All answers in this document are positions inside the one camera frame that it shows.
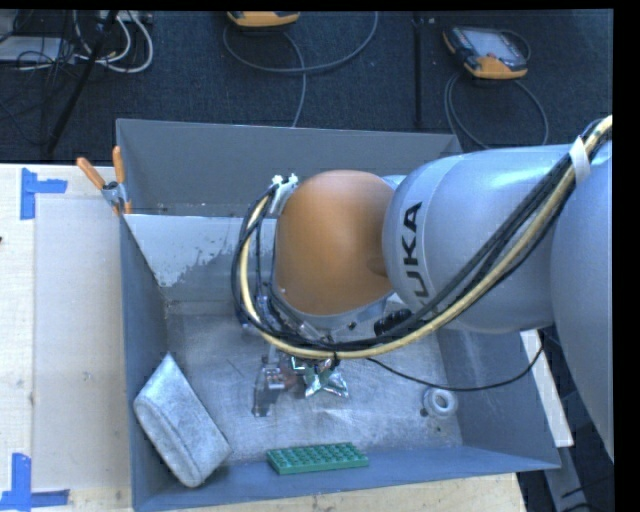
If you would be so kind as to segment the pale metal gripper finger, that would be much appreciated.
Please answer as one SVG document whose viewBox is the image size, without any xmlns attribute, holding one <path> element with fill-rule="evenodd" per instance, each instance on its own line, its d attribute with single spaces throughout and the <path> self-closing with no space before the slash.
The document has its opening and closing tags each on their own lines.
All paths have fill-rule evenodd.
<svg viewBox="0 0 640 512">
<path fill-rule="evenodd" d="M 258 372 L 254 382 L 251 412 L 255 417 L 268 415 L 268 382 L 264 369 Z"/>
<path fill-rule="evenodd" d="M 265 370 L 265 393 L 268 406 L 274 405 L 284 390 L 284 376 L 279 368 Z"/>
</svg>

